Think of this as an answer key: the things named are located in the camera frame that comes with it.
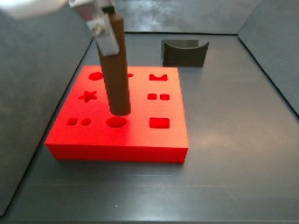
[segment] red shape sorter block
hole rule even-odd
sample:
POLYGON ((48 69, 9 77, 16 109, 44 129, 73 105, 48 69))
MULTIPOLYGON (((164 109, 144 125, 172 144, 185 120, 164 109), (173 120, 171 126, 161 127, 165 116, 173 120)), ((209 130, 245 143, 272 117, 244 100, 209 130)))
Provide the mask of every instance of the red shape sorter block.
POLYGON ((188 150, 176 68, 129 67, 132 112, 113 116, 99 66, 84 66, 45 140, 56 159, 183 163, 188 150))

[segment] hole in red block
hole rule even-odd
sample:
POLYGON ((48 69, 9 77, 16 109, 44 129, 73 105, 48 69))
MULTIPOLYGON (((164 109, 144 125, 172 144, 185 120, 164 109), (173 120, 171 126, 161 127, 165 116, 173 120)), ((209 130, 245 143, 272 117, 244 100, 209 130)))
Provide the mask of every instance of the hole in red block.
POLYGON ((80 124, 81 124, 83 126, 88 126, 88 125, 91 124, 91 120, 89 120, 89 118, 84 118, 84 119, 81 120, 80 124))
POLYGON ((149 128, 152 129, 169 129, 169 119, 168 118, 149 118, 149 128))
POLYGON ((167 74, 161 77, 156 77, 153 74, 149 74, 149 81, 168 81, 167 74))
POLYGON ((96 72, 96 73, 92 73, 88 78, 92 80, 92 81, 99 81, 104 78, 104 75, 103 73, 100 72, 96 72))
POLYGON ((156 100, 156 94, 148 94, 147 99, 148 100, 156 100))
POLYGON ((160 94, 160 99, 163 101, 169 101, 169 95, 168 94, 160 94))
POLYGON ((96 92, 97 91, 93 91, 93 92, 89 92, 89 91, 84 91, 84 95, 80 96, 79 98, 81 100, 84 100, 84 102, 89 102, 91 100, 96 100, 97 97, 96 97, 96 92))
POLYGON ((79 118, 69 118, 68 121, 67 121, 67 124, 69 126, 75 126, 77 124, 77 121, 79 121, 79 118))
POLYGON ((107 126, 109 128, 121 128, 127 125, 127 119, 121 116, 113 116, 107 119, 107 126))

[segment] small square hole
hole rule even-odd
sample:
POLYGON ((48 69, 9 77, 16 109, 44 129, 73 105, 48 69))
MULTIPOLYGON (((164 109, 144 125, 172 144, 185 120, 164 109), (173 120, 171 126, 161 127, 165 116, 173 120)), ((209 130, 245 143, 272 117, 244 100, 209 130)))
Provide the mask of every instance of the small square hole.
POLYGON ((168 94, 160 94, 160 99, 163 101, 169 101, 169 95, 168 94))
POLYGON ((148 100, 156 100, 156 94, 148 94, 147 99, 148 100))

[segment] circular hole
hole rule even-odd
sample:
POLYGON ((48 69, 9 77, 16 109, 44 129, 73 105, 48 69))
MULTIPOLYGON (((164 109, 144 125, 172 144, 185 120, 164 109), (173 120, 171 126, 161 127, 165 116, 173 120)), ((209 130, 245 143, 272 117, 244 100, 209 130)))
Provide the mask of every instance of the circular hole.
POLYGON ((99 81, 104 78, 104 75, 103 73, 97 72, 97 73, 92 73, 88 78, 92 80, 92 81, 99 81))
POLYGON ((77 124, 77 121, 79 121, 79 118, 69 118, 68 121, 67 121, 67 124, 69 126, 75 126, 77 124))
POLYGON ((80 124, 83 126, 88 126, 91 124, 91 120, 88 118, 83 119, 81 122, 80 122, 80 124))
POLYGON ((109 128, 121 128, 127 125, 127 119, 121 116, 113 116, 107 119, 107 126, 109 128))

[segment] gray floor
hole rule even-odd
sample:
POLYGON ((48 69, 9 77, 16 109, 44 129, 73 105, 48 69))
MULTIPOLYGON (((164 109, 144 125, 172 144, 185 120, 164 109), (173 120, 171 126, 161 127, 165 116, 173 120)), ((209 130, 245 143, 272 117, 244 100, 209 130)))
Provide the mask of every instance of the gray floor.
POLYGON ((209 41, 204 68, 180 68, 184 165, 56 161, 41 145, 5 221, 299 221, 297 118, 237 37, 127 35, 129 66, 161 65, 161 39, 209 41))

